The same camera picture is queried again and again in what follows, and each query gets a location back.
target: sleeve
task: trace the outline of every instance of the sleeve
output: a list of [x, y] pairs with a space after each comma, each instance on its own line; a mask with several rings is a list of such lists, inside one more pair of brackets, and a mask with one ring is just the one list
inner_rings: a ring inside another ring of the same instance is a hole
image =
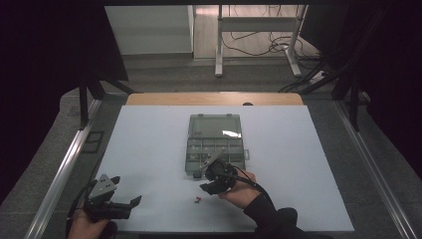
[[244, 209], [244, 213], [257, 223], [256, 238], [309, 238], [307, 233], [286, 220], [282, 210], [277, 211], [263, 194], [257, 196]]

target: person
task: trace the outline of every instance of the person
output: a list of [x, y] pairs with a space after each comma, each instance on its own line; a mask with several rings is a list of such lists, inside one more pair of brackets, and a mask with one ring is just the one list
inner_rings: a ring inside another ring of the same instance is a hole
[[[238, 170], [238, 175], [249, 177], [257, 182], [255, 174], [249, 171]], [[276, 210], [274, 205], [265, 198], [264, 194], [255, 187], [236, 181], [228, 191], [218, 194], [218, 197], [227, 200], [235, 206], [243, 209], [244, 213], [251, 217], [257, 224], [255, 229], [256, 238], [271, 239], [308, 239], [330, 238], [323, 235], [311, 235], [297, 227], [298, 212], [294, 208], [282, 208]], [[109, 220], [103, 219], [97, 223], [90, 221], [84, 210], [78, 210], [74, 216], [74, 222], [69, 233], [69, 239], [98, 239], [106, 228]]]

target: white wall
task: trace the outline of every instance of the white wall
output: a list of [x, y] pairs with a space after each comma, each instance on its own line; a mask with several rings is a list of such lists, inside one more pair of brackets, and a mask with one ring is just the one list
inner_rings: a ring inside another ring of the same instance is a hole
[[192, 6], [105, 7], [122, 55], [192, 53]]

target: white tabletop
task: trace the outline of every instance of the white tabletop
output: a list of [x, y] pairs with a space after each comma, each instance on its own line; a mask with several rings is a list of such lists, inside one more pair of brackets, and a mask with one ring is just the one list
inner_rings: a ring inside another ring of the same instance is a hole
[[142, 195], [130, 218], [116, 220], [130, 232], [249, 232], [256, 224], [243, 211], [209, 195], [184, 170], [191, 115], [240, 115], [244, 145], [276, 208], [294, 207], [305, 231], [352, 231], [350, 219], [306, 106], [173, 107], [121, 109], [97, 178], [120, 176], [113, 202]]

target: transparent plastic box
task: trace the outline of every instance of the transparent plastic box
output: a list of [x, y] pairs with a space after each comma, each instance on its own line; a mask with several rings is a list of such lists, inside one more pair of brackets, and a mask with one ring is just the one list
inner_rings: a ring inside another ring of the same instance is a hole
[[239, 115], [192, 115], [186, 147], [185, 170], [201, 173], [200, 165], [216, 151], [220, 158], [245, 169], [245, 149]]

